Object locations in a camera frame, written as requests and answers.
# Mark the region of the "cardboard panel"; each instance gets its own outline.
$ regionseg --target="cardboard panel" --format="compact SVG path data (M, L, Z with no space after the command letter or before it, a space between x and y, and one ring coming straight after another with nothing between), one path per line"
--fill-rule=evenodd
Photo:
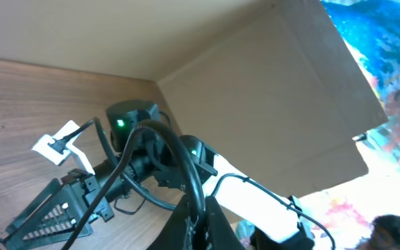
M314 1L277 4L160 86L183 133L285 196L366 174L351 138L386 121Z

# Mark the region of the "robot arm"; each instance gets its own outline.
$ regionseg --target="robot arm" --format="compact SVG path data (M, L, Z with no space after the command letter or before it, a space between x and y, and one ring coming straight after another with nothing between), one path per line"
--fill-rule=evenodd
M228 178L216 197L210 195L223 175L245 175L198 138L175 135L159 122L156 104L125 101L107 109L107 115L112 127L112 145L120 154L108 152L110 147L105 147L108 142L101 125L96 124L108 155L108 160L96 167L92 168L84 153L70 143L75 137L62 141L72 129L78 131L76 135L83 130L73 122L66 125L72 129L63 128L66 133L42 137L35 145L33 150L56 165L72 154L80 158L81 168L69 172L61 182L53 179L7 227L9 236L4 242L9 250L32 249L65 240L63 249L68 249L76 237L92 234L90 222L100 217L105 222L112 219L109 203L130 189L154 204L161 204L140 185L150 176L154 176L159 186L178 188L186 195L177 206L161 205L173 210L173 214L149 249L242 249L219 205L254 223L268 242L278 246L268 249L285 249L287 245L295 247L286 249L312 249L313 241L301 218L272 199L275 194ZM54 145L57 142L62 147L59 155ZM298 205L294 198L278 198ZM311 244L307 244L308 248L297 248L297 244L290 244L292 239Z

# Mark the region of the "dark hair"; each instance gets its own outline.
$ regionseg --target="dark hair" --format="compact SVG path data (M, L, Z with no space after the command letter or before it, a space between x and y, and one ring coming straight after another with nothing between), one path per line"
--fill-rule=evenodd
M383 215L373 221L373 226L385 229L393 238L394 242L400 246L400 216Z

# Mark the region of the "wooden table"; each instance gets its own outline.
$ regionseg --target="wooden table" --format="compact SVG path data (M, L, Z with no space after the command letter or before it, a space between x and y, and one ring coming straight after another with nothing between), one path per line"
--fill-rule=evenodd
M151 81L38 67L0 61L0 237L12 218L21 212L52 178L61 178L76 167L68 160L57 167L31 151L45 133L53 135L66 122L82 124L97 116L109 134L105 108L127 99L155 101L171 117L157 85ZM106 159L94 128L76 141L92 165ZM166 201L179 200L177 190L156 187L149 179L150 192ZM133 193L120 206L135 210L141 197ZM92 223L94 234L78 239L73 249L145 249L159 234L170 212L146 202L134 216L115 213L108 223ZM63 243L42 247L60 249Z

